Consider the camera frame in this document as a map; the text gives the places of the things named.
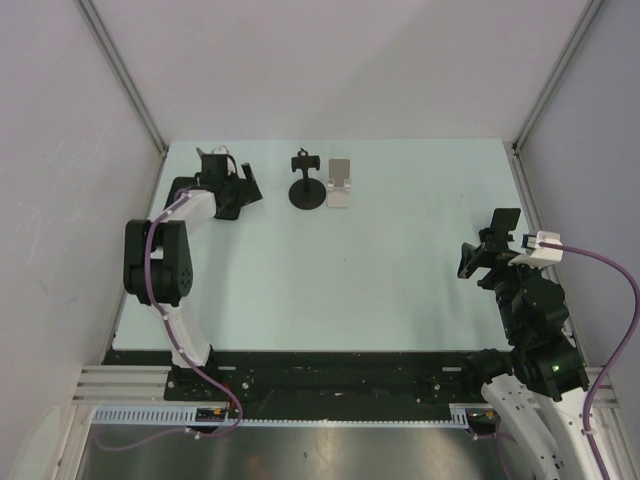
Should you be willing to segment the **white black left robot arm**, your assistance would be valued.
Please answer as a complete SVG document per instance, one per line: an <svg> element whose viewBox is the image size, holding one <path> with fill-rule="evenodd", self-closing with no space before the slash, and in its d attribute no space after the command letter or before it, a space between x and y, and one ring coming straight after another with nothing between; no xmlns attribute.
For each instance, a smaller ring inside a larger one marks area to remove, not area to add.
<svg viewBox="0 0 640 480"><path fill-rule="evenodd" d="M207 400L219 392L221 376L206 366L212 347L187 302L195 279L189 237L213 220L238 220L244 207L263 196L251 165L237 164L227 147L196 152L200 170L173 180L160 214L126 224L123 284L160 319L172 363L196 366L185 385Z"/></svg>

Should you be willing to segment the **black smartphone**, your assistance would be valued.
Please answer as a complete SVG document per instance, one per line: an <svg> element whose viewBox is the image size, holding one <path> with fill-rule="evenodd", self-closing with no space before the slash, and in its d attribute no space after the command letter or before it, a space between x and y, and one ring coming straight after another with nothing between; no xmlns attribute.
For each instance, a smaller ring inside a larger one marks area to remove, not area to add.
<svg viewBox="0 0 640 480"><path fill-rule="evenodd" d="M187 210L192 203L193 191L197 185L195 177L181 176L173 180L165 202L165 213L168 218L182 215Z"/></svg>

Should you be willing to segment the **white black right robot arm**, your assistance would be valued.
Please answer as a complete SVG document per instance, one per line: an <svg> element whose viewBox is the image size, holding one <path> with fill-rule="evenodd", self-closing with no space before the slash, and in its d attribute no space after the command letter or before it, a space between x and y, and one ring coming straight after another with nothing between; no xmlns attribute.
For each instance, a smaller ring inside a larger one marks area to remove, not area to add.
<svg viewBox="0 0 640 480"><path fill-rule="evenodd" d="M461 376L463 393L494 407L538 478L613 478L612 462L598 444L592 407L633 338L639 317L632 317L598 376L590 380L580 352L563 332L569 316L564 289L542 272L572 253L617 270L634 293L638 281L619 263L565 245L551 232L525 235L523 254L509 248L513 237L508 227L486 227L479 239L479 246L462 245L457 275L468 279L477 269L487 269L478 285L494 293L512 350L485 349L469 356Z"/></svg>

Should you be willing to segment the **white phone stand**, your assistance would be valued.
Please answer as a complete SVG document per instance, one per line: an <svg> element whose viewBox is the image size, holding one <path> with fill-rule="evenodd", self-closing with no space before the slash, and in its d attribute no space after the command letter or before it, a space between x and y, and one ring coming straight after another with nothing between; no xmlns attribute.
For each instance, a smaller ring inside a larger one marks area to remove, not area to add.
<svg viewBox="0 0 640 480"><path fill-rule="evenodd" d="M346 158L331 158L326 203L329 208L348 208L351 201L351 162Z"/></svg>

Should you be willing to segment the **black round-base phone stand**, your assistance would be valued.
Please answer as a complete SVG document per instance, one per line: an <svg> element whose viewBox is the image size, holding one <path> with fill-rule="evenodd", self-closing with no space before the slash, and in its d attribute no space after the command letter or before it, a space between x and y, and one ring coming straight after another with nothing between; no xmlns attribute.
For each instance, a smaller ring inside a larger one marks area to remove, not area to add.
<svg viewBox="0 0 640 480"><path fill-rule="evenodd" d="M291 204L300 210L314 210L319 208L326 200L326 187L324 184L309 176L310 170L319 171L321 159L318 155L311 155L304 148L300 148L297 154L291 158L292 172L300 170L302 178L296 180L290 187L288 196Z"/></svg>

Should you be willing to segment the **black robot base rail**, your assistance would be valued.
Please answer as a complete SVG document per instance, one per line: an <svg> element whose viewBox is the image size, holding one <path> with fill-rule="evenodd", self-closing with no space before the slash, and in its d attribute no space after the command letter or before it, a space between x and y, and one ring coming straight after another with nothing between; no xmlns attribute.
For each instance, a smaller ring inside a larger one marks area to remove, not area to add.
<svg viewBox="0 0 640 480"><path fill-rule="evenodd" d="M505 352L258 352L210 355L203 371L171 362L166 351L110 350L108 366L166 366L164 399L227 401L246 420L421 422L448 420L452 404L480 404L484 381L508 373Z"/></svg>

